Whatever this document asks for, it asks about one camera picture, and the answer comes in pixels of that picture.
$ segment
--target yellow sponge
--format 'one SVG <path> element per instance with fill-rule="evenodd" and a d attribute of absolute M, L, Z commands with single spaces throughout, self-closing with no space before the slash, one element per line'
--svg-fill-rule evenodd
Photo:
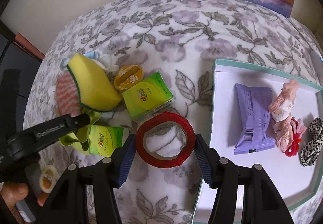
<path fill-rule="evenodd" d="M 91 59 L 75 54 L 67 69 L 77 86 L 81 106 L 96 112 L 107 112 L 122 100 L 104 70 Z"/>

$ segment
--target silver screw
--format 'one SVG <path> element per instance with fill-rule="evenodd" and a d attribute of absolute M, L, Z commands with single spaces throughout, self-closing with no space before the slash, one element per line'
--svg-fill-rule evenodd
<path fill-rule="evenodd" d="M 104 164 L 109 164 L 111 161 L 112 161 L 112 159 L 110 157 L 105 157 L 105 158 L 102 159 L 102 162 Z"/>
<path fill-rule="evenodd" d="M 261 164 L 255 164 L 255 169 L 262 170 L 262 165 Z"/>
<path fill-rule="evenodd" d="M 227 164 L 229 162 L 228 159 L 225 157 L 221 157 L 219 161 L 221 164 Z"/>
<path fill-rule="evenodd" d="M 69 171 L 73 171 L 75 169 L 76 169 L 76 165 L 75 164 L 71 164 L 71 165 L 68 166 L 68 170 Z"/>

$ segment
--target green ribbon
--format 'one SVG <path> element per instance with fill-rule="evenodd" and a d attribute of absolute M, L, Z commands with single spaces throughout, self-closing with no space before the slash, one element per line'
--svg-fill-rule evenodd
<path fill-rule="evenodd" d="M 76 133 L 69 133 L 59 139 L 63 146 L 72 146 L 79 152 L 85 155 L 90 155 L 90 144 L 89 134 L 91 126 L 100 119 L 102 113 L 94 112 L 83 108 L 82 114 L 88 114 L 90 117 L 90 124 L 83 126 Z"/>

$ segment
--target floral tablecloth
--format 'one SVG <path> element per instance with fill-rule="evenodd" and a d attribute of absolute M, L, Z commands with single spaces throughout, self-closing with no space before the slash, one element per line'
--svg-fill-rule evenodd
<path fill-rule="evenodd" d="M 61 60 L 92 50 L 112 55 L 119 66 L 141 65 L 145 76 L 159 71 L 175 97 L 164 110 L 187 118 L 206 139 L 217 58 L 268 66 L 319 83 L 309 56 L 318 50 L 317 42 L 294 19 L 242 0 L 120 0 L 80 16 L 59 33 L 36 75 L 24 128 L 57 116 L 54 91 Z M 105 113 L 101 122 L 132 132 L 140 126 L 124 104 Z M 147 145 L 172 156 L 185 145 L 185 137 L 176 126 L 164 125 L 156 128 Z M 41 152 L 40 163 L 53 164 L 62 174 L 71 163 L 87 166 L 100 159 L 55 143 Z M 115 190 L 123 223 L 189 223 L 200 181 L 194 155 L 171 169 L 154 168 L 136 155 L 127 181 Z M 87 190 L 90 222 L 95 223 L 93 187 Z M 321 196 L 322 187 L 292 212 L 295 223 L 307 223 Z"/>

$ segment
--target purple package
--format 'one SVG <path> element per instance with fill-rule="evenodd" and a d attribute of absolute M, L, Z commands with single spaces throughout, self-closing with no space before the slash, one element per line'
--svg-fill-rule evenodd
<path fill-rule="evenodd" d="M 268 106 L 273 92 L 269 87 L 235 84 L 238 93 L 242 132 L 234 154 L 246 154 L 275 147 L 275 139 L 267 134 L 270 121 Z"/>

